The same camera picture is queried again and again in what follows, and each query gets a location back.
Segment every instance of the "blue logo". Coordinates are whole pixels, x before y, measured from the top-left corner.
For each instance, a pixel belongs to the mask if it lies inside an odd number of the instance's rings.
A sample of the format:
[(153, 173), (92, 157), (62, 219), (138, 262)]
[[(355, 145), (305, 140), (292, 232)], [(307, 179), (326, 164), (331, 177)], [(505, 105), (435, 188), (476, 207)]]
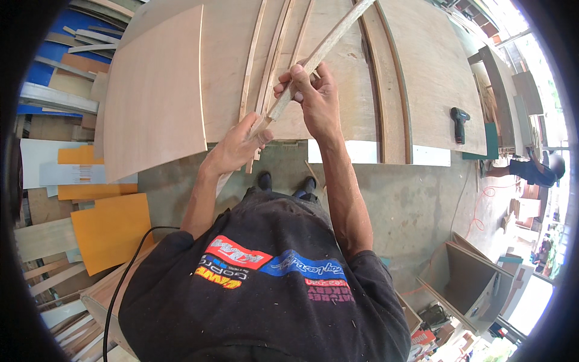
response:
[(273, 258), (259, 271), (273, 275), (284, 276), (289, 272), (299, 272), (310, 279), (344, 279), (344, 270), (340, 263), (333, 259), (309, 260), (289, 249)]

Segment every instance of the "workshop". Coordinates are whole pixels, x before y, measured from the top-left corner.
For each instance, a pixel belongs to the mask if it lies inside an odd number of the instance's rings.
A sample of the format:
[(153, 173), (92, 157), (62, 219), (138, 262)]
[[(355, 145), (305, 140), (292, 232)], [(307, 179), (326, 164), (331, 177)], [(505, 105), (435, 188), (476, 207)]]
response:
[(515, 1), (61, 2), (2, 251), (38, 360), (514, 361), (537, 333), (574, 136)]

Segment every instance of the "black electrical cable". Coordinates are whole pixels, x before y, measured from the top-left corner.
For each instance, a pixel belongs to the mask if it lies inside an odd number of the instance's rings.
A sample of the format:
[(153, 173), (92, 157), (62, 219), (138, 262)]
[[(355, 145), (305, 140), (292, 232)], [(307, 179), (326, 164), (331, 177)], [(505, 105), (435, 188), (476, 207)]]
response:
[(105, 331), (104, 331), (104, 335), (102, 337), (103, 338), (103, 340), (102, 340), (102, 360), (103, 360), (103, 362), (108, 362), (108, 359), (107, 359), (108, 341), (107, 341), (107, 339), (108, 339), (109, 325), (111, 324), (112, 306), (115, 304), (115, 299), (119, 293), (120, 286), (123, 284), (124, 278), (129, 273), (129, 269), (131, 269), (131, 266), (133, 266), (133, 263), (137, 259), (137, 255), (139, 254), (139, 251), (141, 251), (141, 247), (143, 246), (143, 243), (145, 242), (146, 237), (155, 229), (180, 229), (180, 228), (178, 228), (176, 226), (154, 226), (153, 228), (149, 229), (149, 231), (147, 231), (145, 233), (145, 236), (143, 236), (141, 243), (139, 244), (139, 247), (137, 248), (137, 251), (135, 251), (135, 255), (133, 255), (133, 259), (131, 259), (131, 261), (129, 262), (129, 265), (127, 265), (127, 269), (124, 270), (123, 275), (120, 277), (119, 285), (116, 286), (115, 292), (112, 295), (111, 304), (109, 305), (109, 309), (107, 311), (107, 319), (105, 320)]

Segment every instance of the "green board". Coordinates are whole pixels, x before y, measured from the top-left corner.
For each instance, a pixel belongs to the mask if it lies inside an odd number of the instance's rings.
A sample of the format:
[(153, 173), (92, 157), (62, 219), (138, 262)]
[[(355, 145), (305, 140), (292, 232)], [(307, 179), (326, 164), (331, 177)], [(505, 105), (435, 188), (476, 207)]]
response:
[(499, 136), (497, 134), (497, 125), (494, 123), (485, 123), (485, 134), (486, 134), (486, 156), (463, 152), (463, 160), (499, 159)]

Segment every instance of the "left hand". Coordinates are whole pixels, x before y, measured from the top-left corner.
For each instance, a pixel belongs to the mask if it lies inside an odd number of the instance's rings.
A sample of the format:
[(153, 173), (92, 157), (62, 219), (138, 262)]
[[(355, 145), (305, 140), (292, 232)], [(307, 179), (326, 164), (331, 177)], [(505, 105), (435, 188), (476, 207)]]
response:
[(201, 164), (201, 169), (207, 174), (219, 177), (233, 172), (247, 163), (253, 157), (255, 150), (263, 149), (273, 139), (271, 130), (264, 130), (249, 139), (251, 126), (259, 118), (255, 112), (250, 112), (236, 126), (232, 127), (223, 140), (211, 150)]

